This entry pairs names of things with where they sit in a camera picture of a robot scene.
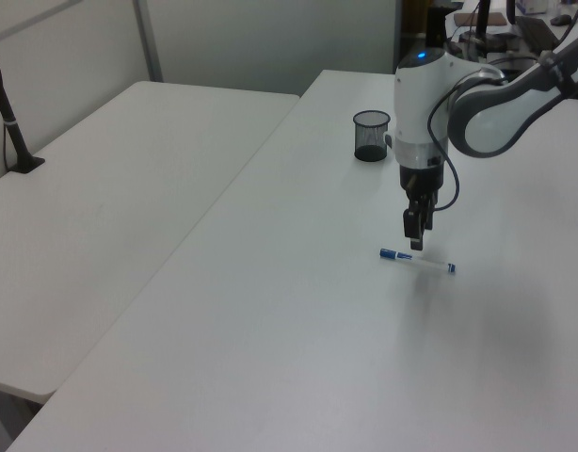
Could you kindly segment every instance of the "black stand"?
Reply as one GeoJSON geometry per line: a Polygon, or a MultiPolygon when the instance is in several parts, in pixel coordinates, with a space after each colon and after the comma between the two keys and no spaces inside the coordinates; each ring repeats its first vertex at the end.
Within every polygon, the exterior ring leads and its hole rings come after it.
{"type": "Polygon", "coordinates": [[[466,32],[460,35],[461,42],[474,44],[475,48],[484,55],[506,52],[506,40],[486,33],[488,29],[488,18],[490,16],[490,0],[479,2],[479,12],[477,14],[477,24],[475,32],[466,32]]]}
{"type": "Polygon", "coordinates": [[[17,119],[13,114],[13,109],[8,101],[7,93],[5,92],[5,87],[3,86],[2,75],[0,73],[0,114],[3,117],[3,121],[8,130],[8,135],[10,136],[15,151],[17,152],[17,164],[14,165],[10,170],[15,172],[20,172],[22,174],[27,174],[31,170],[39,167],[44,163],[43,158],[35,157],[27,150],[25,146],[24,136],[22,131],[17,124],[17,119]]]}

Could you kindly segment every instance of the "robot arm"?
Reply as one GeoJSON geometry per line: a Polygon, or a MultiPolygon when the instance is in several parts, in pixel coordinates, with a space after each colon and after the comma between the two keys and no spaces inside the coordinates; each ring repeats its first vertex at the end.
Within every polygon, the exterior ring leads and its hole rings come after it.
{"type": "Polygon", "coordinates": [[[436,204],[448,139],[470,156],[498,155],[533,121],[577,91],[578,39],[543,55],[510,83],[491,66],[440,49],[402,61],[395,73],[393,149],[400,185],[409,198],[404,231],[410,247],[423,249],[423,232],[432,229],[433,213],[446,207],[436,204]]]}

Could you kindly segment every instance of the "blue marker cap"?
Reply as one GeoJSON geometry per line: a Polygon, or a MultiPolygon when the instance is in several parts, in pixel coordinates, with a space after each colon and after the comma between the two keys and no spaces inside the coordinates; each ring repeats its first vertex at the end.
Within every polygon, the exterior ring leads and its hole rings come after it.
{"type": "Polygon", "coordinates": [[[379,252],[379,256],[381,257],[385,257],[386,259],[395,259],[395,255],[396,252],[392,251],[392,250],[385,250],[385,249],[381,249],[381,251],[379,252]]]}

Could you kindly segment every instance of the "black mesh cup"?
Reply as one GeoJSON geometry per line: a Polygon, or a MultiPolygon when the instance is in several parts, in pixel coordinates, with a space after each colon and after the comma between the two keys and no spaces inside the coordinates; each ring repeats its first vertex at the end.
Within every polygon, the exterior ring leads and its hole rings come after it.
{"type": "Polygon", "coordinates": [[[354,117],[356,151],[354,156],[364,162],[378,162],[387,156],[385,133],[390,115],[378,110],[361,111],[354,117]]]}

